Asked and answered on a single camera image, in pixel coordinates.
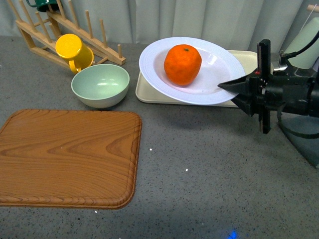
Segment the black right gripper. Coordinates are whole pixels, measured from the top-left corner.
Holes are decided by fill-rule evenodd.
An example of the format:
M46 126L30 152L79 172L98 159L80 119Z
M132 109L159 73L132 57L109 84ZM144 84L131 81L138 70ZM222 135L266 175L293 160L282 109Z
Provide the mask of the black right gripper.
M273 74L270 50L270 40L260 41L257 44L257 69L246 76L217 85L237 94L231 101L245 114L250 117L258 114L260 130L265 134L271 129L271 111L276 111L278 117L282 113L319 116L318 79L289 73Z

